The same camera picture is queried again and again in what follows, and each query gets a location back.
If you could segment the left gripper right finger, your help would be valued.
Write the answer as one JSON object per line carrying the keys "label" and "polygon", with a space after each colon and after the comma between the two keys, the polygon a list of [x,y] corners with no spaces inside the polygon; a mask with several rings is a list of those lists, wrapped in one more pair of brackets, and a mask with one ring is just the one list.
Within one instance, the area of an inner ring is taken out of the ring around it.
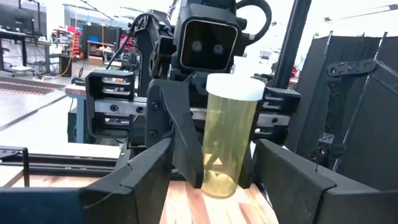
{"label": "left gripper right finger", "polygon": [[319,166],[266,139],[255,141],[254,172],[279,223],[359,223],[358,199],[373,188]]}

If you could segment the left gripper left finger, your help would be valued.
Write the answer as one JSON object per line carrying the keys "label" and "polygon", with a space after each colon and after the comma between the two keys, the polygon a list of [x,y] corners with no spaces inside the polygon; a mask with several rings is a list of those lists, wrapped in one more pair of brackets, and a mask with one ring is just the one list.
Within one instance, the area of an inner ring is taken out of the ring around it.
{"label": "left gripper left finger", "polygon": [[159,223],[172,170],[165,138],[96,182],[80,189],[85,223]]}

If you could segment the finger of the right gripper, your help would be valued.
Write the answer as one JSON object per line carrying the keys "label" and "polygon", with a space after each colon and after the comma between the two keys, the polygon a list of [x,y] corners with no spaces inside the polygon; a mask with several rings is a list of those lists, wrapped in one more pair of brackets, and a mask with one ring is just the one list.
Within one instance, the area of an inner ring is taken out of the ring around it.
{"label": "finger of the right gripper", "polygon": [[199,189],[204,168],[201,143],[190,111],[189,88],[185,82],[152,80],[146,103],[145,145],[150,148],[163,138],[171,138],[173,165]]}
{"label": "finger of the right gripper", "polygon": [[252,153],[251,153],[251,141],[249,141],[244,153],[242,169],[238,182],[239,186],[242,189],[250,188],[253,177],[254,177],[254,166],[253,166]]}

